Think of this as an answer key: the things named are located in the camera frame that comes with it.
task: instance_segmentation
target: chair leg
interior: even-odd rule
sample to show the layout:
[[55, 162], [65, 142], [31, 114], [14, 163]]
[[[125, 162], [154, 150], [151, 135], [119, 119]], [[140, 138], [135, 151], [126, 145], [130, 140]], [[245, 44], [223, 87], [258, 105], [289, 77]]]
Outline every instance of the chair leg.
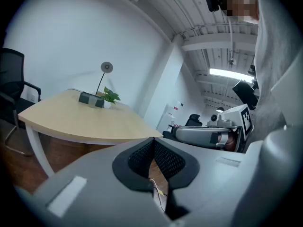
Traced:
[[14, 128], [9, 132], [9, 134], [6, 136], [6, 138], [5, 138], [5, 140], [4, 140], [4, 145], [5, 145], [5, 147], [7, 148], [7, 149], [10, 149], [10, 150], [12, 150], [12, 151], [14, 151], [14, 152], [17, 152], [17, 153], [19, 153], [19, 154], [21, 154], [21, 155], [23, 155], [23, 156], [25, 156], [25, 157], [31, 157], [31, 156], [33, 156], [34, 154], [32, 153], [32, 154], [27, 154], [27, 153], [25, 153], [25, 152], [23, 152], [23, 151], [20, 151], [20, 150], [17, 150], [17, 149], [14, 149], [14, 148], [11, 148], [11, 147], [9, 147], [8, 146], [8, 141], [9, 141], [9, 139], [10, 139], [10, 137], [12, 136], [12, 134], [16, 131], [16, 129], [17, 129], [17, 126], [14, 126]]

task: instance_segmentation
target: black office chair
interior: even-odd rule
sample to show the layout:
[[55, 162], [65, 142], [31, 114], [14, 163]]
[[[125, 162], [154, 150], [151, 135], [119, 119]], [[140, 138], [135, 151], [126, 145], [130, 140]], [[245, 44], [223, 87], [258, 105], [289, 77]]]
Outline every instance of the black office chair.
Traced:
[[2, 48], [0, 55], [0, 118], [14, 124], [4, 140], [6, 148], [24, 156], [32, 156], [8, 146], [8, 140], [15, 130], [25, 129], [25, 124], [18, 120], [18, 114], [34, 103], [21, 98], [24, 85], [34, 88], [38, 92], [40, 101], [41, 89], [24, 81], [23, 76], [24, 54], [12, 49]]
[[[200, 115], [192, 114], [190, 115], [188, 121], [186, 122], [185, 126], [202, 126], [202, 122], [199, 121]], [[178, 141], [176, 137], [173, 136], [174, 127], [172, 127], [171, 132], [163, 131], [162, 135], [166, 139]]]
[[200, 115], [192, 114], [192, 115], [190, 115], [185, 126], [202, 126], [202, 122], [200, 122], [199, 119], [200, 119]]

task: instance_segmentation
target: chair armrest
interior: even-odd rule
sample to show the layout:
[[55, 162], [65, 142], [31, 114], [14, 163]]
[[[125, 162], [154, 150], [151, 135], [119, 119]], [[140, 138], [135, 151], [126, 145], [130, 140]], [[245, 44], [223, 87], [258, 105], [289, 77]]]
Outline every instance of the chair armrest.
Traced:
[[9, 102], [13, 106], [13, 109], [16, 109], [16, 102], [15, 102], [15, 100], [12, 97], [6, 95], [3, 92], [0, 92], [0, 98], [2, 98], [5, 101]]
[[29, 87], [31, 87], [31, 88], [33, 88], [33, 89], [36, 89], [37, 92], [38, 92], [38, 96], [39, 96], [38, 101], [40, 101], [41, 89], [40, 89], [39, 87], [36, 87], [36, 86], [33, 85], [33, 84], [30, 84], [29, 82], [26, 82], [26, 81], [24, 82], [24, 85], [27, 85], [27, 86], [29, 86]]

